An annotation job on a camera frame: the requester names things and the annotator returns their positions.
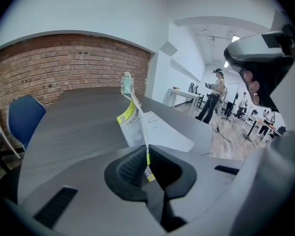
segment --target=ceiling light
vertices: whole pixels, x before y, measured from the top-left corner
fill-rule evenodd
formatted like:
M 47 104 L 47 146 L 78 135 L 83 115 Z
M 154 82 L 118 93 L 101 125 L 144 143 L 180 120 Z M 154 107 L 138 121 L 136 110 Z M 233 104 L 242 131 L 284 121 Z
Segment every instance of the ceiling light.
M 233 36 L 233 39 L 232 39 L 232 43 L 234 42 L 234 41 L 236 41 L 236 40 L 239 40 L 239 37 L 237 37 L 237 36 Z

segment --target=yellow label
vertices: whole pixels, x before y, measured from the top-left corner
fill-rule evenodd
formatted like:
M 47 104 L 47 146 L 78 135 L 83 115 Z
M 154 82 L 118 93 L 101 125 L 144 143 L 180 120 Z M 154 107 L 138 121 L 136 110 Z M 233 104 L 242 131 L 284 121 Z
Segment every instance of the yellow label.
M 147 153 L 147 165 L 149 165 L 149 153 Z
M 135 109 L 136 109 L 136 106 L 134 105 L 133 99 L 131 99 L 130 105 L 127 108 L 127 110 L 122 115 L 117 117 L 118 123 L 120 124 L 128 120 L 132 116 Z
M 155 176 L 153 175 L 153 173 L 149 174 L 148 177 L 147 177 L 148 181 L 149 182 L 152 182 L 155 180 Z

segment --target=blue chair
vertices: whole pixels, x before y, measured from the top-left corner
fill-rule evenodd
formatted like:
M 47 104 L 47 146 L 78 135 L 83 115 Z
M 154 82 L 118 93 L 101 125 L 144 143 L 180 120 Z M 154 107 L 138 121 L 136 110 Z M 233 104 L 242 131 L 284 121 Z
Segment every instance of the blue chair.
M 25 95 L 10 104 L 8 128 L 10 133 L 22 143 L 24 150 L 27 149 L 45 113 L 44 106 L 31 95 Z

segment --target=black slot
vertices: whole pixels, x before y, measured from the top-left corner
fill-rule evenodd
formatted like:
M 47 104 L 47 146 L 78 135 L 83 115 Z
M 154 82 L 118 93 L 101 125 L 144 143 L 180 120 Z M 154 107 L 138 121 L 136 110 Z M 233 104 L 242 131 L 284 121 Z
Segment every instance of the black slot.
M 235 169 L 235 168 L 231 168 L 231 167 L 227 167 L 227 166 L 222 166 L 222 165 L 218 165 L 214 168 L 215 170 L 218 171 L 222 171 L 222 172 L 226 172 L 232 175 L 237 175 L 239 169 Z
M 148 195 L 141 189 L 142 176 L 147 167 L 147 148 L 141 146 L 127 155 L 111 162 L 105 169 L 104 179 L 112 192 L 123 200 L 145 202 L 147 208 L 161 226 L 171 232 L 186 222 L 172 211 L 170 200 L 187 195 L 197 179 L 197 172 L 189 163 L 151 145 L 149 147 L 150 169 L 157 184 L 164 191 L 161 219 L 149 209 Z
M 46 227 L 52 228 L 77 192 L 76 189 L 63 187 L 34 218 Z

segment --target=booklet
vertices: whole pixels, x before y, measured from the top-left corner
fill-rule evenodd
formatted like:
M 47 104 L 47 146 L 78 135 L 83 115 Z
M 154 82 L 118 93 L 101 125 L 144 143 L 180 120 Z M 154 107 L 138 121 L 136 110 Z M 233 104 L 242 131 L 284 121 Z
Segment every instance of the booklet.
M 117 117 L 122 133 L 130 147 L 160 145 L 182 152 L 189 152 L 194 142 L 168 125 L 152 111 L 143 113 L 140 117 L 133 97 L 127 110 Z

